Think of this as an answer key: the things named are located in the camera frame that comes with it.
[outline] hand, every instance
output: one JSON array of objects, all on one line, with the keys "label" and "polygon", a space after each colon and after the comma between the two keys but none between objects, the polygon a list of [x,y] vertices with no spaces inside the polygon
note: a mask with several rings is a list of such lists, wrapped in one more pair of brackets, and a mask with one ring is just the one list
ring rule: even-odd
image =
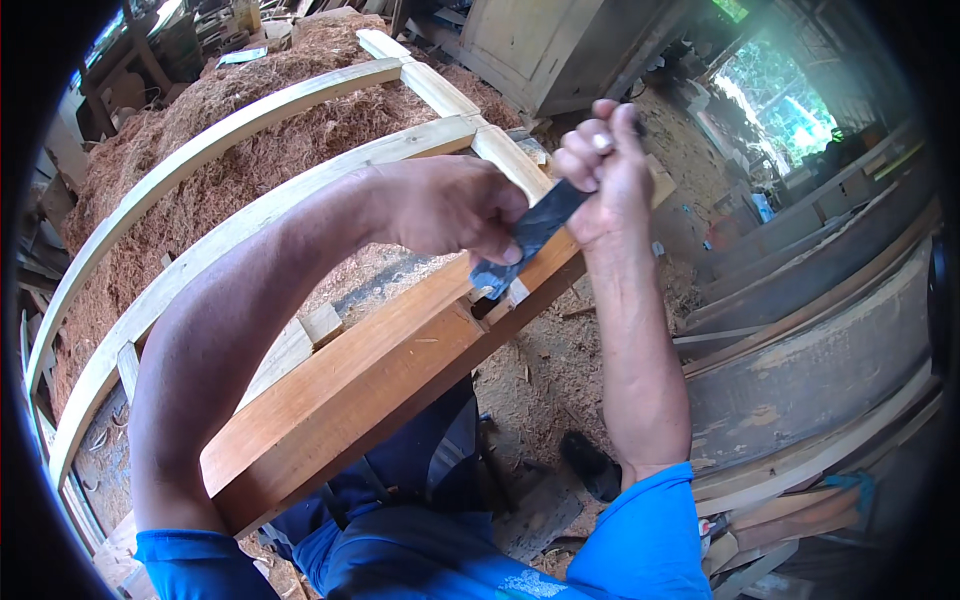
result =
[{"label": "hand", "polygon": [[471,264],[486,258],[511,265],[523,256],[510,235],[527,211],[523,191],[493,163],[471,156],[413,158],[371,167],[375,242],[413,252],[467,249]]},{"label": "hand", "polygon": [[564,135],[562,148],[554,153],[554,173],[583,192],[597,192],[566,223],[586,252],[608,238],[649,241],[654,181],[634,114],[632,104],[597,100],[596,118]]}]

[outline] pile of sawdust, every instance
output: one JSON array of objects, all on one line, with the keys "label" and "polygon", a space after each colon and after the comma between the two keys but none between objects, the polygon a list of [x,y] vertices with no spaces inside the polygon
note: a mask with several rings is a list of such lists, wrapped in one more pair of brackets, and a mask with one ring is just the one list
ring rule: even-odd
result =
[{"label": "pile of sawdust", "polygon": [[[214,123],[283,87],[371,60],[355,34],[363,28],[383,30],[384,24],[376,15],[304,19],[290,50],[205,69],[168,109],[128,119],[118,135],[90,153],[78,204],[63,224],[66,248],[75,254],[141,178]],[[520,125],[499,94],[476,76],[455,66],[442,70],[488,121],[504,129]],[[165,253],[180,255],[229,215],[316,164],[435,118],[400,82],[368,87],[257,133],[167,193],[109,251],[67,312],[57,348],[57,418],[90,355],[159,274]]]}]

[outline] wooden cabinet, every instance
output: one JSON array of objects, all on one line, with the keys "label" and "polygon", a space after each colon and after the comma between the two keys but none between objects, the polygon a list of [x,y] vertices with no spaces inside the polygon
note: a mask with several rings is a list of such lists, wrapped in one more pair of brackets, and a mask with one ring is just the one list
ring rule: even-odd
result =
[{"label": "wooden cabinet", "polygon": [[414,25],[524,112],[548,116],[621,96],[683,32],[694,1],[476,0],[459,36]]}]

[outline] sleeve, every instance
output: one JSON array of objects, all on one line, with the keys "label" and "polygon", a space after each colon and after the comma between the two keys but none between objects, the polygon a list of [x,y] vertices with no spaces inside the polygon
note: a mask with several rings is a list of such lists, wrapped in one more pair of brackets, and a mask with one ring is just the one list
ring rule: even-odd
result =
[{"label": "sleeve", "polygon": [[620,494],[597,519],[566,581],[621,598],[712,597],[700,567],[692,479],[690,463],[682,463]]},{"label": "sleeve", "polygon": [[270,598],[276,592],[234,538],[211,531],[155,529],[136,535],[160,600]]}]

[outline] dark pants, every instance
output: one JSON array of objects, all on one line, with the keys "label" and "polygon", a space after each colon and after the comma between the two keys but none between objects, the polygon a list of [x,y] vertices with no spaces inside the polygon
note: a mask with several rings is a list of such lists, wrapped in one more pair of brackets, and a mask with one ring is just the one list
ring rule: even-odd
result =
[{"label": "dark pants", "polygon": [[342,471],[261,528],[277,554],[331,520],[341,529],[357,507],[417,504],[439,513],[487,510],[477,480],[480,429],[469,375],[437,398],[356,465]]}]

